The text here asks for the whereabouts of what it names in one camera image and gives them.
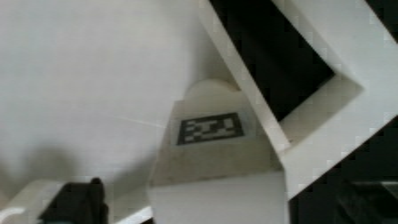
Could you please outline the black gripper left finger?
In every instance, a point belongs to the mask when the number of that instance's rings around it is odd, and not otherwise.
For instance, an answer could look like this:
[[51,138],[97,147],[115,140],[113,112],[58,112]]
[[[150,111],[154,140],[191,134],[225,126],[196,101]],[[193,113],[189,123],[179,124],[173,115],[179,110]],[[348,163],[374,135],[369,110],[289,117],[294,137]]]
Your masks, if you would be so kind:
[[108,224],[104,186],[99,178],[67,183],[38,215],[38,224]]

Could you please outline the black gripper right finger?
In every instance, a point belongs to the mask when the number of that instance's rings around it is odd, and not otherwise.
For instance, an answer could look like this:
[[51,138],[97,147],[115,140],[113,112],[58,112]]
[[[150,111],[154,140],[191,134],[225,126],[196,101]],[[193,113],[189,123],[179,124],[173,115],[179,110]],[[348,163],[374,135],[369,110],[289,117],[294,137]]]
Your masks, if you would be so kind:
[[344,181],[333,224],[398,224],[398,181]]

